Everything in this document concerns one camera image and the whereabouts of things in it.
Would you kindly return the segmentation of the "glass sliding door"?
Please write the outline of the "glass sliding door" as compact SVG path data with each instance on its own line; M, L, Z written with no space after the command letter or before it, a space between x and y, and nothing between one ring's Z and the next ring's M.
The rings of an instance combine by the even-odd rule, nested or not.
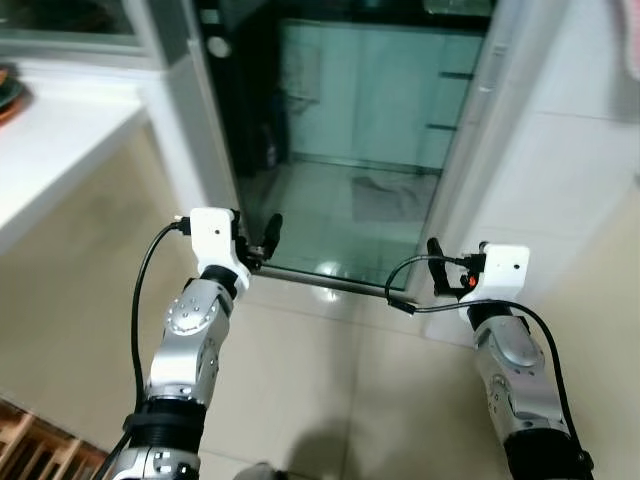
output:
M539 0L183 0L268 278L334 301L420 297L407 257L465 241L559 22ZM206 38L230 44L214 58Z

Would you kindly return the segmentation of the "glass window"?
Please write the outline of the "glass window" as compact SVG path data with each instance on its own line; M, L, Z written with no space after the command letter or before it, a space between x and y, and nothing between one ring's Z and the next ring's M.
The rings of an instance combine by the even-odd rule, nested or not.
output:
M124 0L0 0L0 47L136 54Z

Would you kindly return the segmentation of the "teal plate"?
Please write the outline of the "teal plate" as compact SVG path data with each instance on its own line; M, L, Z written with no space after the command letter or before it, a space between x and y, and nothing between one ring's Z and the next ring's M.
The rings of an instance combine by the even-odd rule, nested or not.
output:
M0 109L8 108L17 101L26 87L20 83L17 68L13 65L0 64Z

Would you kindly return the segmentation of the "orange plate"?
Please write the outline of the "orange plate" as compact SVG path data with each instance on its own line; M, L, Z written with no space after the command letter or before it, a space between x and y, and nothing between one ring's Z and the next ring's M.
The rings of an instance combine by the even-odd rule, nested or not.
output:
M5 124L12 122L14 118L22 114L28 104L29 95L23 93L23 95L15 96L12 101L0 106L0 127L4 127Z

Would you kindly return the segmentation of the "white ledge counter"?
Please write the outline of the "white ledge counter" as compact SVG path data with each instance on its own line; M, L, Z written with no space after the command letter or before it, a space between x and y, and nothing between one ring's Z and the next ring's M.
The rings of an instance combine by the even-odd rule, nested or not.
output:
M165 70L20 59L32 100L0 125L0 253L148 125L182 212L238 204L196 61Z

